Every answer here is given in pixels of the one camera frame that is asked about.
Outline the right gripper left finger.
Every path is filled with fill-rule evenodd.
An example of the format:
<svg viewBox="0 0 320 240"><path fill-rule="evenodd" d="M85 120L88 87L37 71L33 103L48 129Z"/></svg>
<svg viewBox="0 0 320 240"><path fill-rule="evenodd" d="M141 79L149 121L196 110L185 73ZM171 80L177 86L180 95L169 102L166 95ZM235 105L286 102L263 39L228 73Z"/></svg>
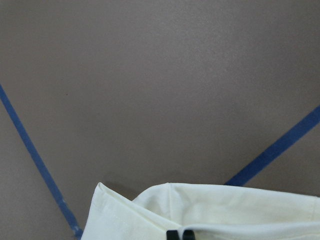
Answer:
<svg viewBox="0 0 320 240"><path fill-rule="evenodd" d="M178 230L167 230L166 231L166 240L180 240Z"/></svg>

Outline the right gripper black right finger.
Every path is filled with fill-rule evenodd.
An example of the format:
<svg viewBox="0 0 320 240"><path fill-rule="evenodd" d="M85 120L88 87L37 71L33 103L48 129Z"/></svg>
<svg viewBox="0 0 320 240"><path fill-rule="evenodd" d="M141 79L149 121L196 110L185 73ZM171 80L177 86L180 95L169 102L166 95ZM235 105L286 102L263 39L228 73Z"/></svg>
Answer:
<svg viewBox="0 0 320 240"><path fill-rule="evenodd" d="M182 240L195 240L195 233L193 230L186 229L183 231Z"/></svg>

